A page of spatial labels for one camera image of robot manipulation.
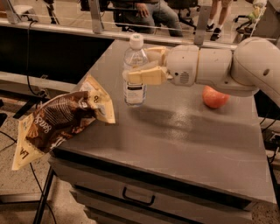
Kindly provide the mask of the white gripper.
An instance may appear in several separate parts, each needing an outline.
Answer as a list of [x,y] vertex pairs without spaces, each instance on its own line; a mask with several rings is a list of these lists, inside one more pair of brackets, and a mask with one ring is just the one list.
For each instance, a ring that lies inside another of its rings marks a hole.
[[170,51],[165,46],[145,48],[149,62],[157,61],[160,66],[128,72],[128,82],[161,85],[167,80],[168,70],[176,85],[190,87],[195,82],[199,50],[196,45],[178,45]]

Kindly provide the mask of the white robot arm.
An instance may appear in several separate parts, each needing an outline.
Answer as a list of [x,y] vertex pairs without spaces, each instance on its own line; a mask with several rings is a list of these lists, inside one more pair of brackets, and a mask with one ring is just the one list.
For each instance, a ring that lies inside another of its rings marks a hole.
[[280,49],[265,38],[247,38],[234,50],[178,45],[145,52],[146,65],[124,70],[129,83],[160,85],[170,79],[179,86],[207,85],[244,97],[261,90],[280,106]]

